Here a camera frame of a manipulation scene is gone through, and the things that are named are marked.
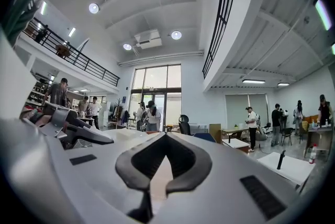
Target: linear light fixture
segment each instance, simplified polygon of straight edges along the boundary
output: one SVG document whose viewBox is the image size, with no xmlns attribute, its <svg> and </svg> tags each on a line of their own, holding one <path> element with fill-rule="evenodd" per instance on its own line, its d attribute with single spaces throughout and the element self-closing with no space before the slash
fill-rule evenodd
<svg viewBox="0 0 335 224">
<path fill-rule="evenodd" d="M 321 0 L 318 0 L 315 4 L 315 8 L 321 17 L 322 23 L 325 26 L 326 30 L 329 30 L 331 27 L 331 21 L 324 3 Z"/>
<path fill-rule="evenodd" d="M 264 84 L 265 81 L 262 81 L 262 80 L 249 80 L 249 79 L 244 79 L 242 81 L 242 83 L 245 83 L 245 84 Z"/>
<path fill-rule="evenodd" d="M 43 1 L 42 7 L 41 7 L 41 14 L 44 15 L 44 10 L 47 6 L 47 3 Z"/>
<path fill-rule="evenodd" d="M 74 31 L 75 31 L 75 28 L 72 28 L 72 30 L 69 33 L 69 37 L 71 37 L 73 35 Z"/>
</svg>

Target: bottle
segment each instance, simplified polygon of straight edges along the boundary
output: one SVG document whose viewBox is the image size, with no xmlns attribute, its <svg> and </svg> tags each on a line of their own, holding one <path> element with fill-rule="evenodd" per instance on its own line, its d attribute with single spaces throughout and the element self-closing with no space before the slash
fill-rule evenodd
<svg viewBox="0 0 335 224">
<path fill-rule="evenodd" d="M 314 161 L 315 161 L 315 158 L 316 158 L 316 144 L 313 145 L 313 149 L 312 149 L 312 152 L 310 153 L 310 157 L 309 157 L 309 163 L 310 164 L 313 164 Z"/>
</svg>

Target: ceiling light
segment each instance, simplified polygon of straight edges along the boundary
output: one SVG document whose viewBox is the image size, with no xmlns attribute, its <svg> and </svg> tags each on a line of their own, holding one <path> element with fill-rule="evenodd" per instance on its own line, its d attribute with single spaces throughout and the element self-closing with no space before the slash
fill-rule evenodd
<svg viewBox="0 0 335 224">
<path fill-rule="evenodd" d="M 263 83 L 265 83 L 265 81 L 262 81 L 262 80 L 248 80 L 248 79 L 244 79 L 242 82 L 245 83 L 245 84 L 263 84 Z"/>
<path fill-rule="evenodd" d="M 322 23 L 325 26 L 326 30 L 329 30 L 331 27 L 331 21 L 324 3 L 321 0 L 318 0 L 315 4 L 315 7 L 321 17 Z"/>
<path fill-rule="evenodd" d="M 75 28 L 72 28 L 72 30 L 69 33 L 69 37 L 71 37 L 73 35 L 74 31 L 75 31 Z"/>
<path fill-rule="evenodd" d="M 99 6 L 97 4 L 92 3 L 88 6 L 88 10 L 90 10 L 92 14 L 96 14 L 97 12 L 99 12 Z"/>
<path fill-rule="evenodd" d="M 128 43 L 124 44 L 124 49 L 126 49 L 127 51 L 131 50 L 131 45 Z"/>
<path fill-rule="evenodd" d="M 172 32 L 172 39 L 174 40 L 179 40 L 182 37 L 182 33 L 178 30 L 175 30 L 174 32 Z"/>
<path fill-rule="evenodd" d="M 46 6 L 47 6 L 47 3 L 43 2 L 42 7 L 41 7 L 41 14 L 42 15 L 44 15 L 44 10 L 45 10 Z"/>
</svg>

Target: ceiling vent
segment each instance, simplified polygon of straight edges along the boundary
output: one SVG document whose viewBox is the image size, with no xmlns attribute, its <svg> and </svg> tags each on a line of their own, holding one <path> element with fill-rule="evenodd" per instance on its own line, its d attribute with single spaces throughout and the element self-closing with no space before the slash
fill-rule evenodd
<svg viewBox="0 0 335 224">
<path fill-rule="evenodd" d="M 145 31 L 135 35 L 136 46 L 142 49 L 157 47 L 162 45 L 162 39 L 157 29 Z"/>
</svg>

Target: railing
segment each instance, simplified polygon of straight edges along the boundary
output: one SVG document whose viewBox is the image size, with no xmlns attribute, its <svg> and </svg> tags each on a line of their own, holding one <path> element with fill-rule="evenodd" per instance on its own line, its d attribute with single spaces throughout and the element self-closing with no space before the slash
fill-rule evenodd
<svg viewBox="0 0 335 224">
<path fill-rule="evenodd" d="M 233 0 L 219 0 L 219 7 L 215 21 L 214 32 L 210 42 L 205 65 L 203 67 L 204 78 L 206 78 L 207 76 L 207 73 L 213 63 L 213 59 L 216 56 L 216 53 L 219 49 L 219 45 L 224 36 L 232 2 Z"/>
<path fill-rule="evenodd" d="M 46 30 L 46 32 L 38 37 L 38 33 L 41 30 Z M 113 85 L 117 86 L 119 77 L 114 73 L 106 70 L 82 52 L 75 49 L 70 45 L 69 42 L 66 42 L 64 39 L 59 37 L 49 28 L 46 28 L 45 25 L 34 18 L 24 30 L 24 33 L 35 40 L 37 43 L 41 44 L 43 47 L 49 49 L 51 52 L 59 56 L 60 58 L 68 61 L 69 63 L 75 65 L 77 68 L 82 69 L 83 71 Z"/>
</svg>

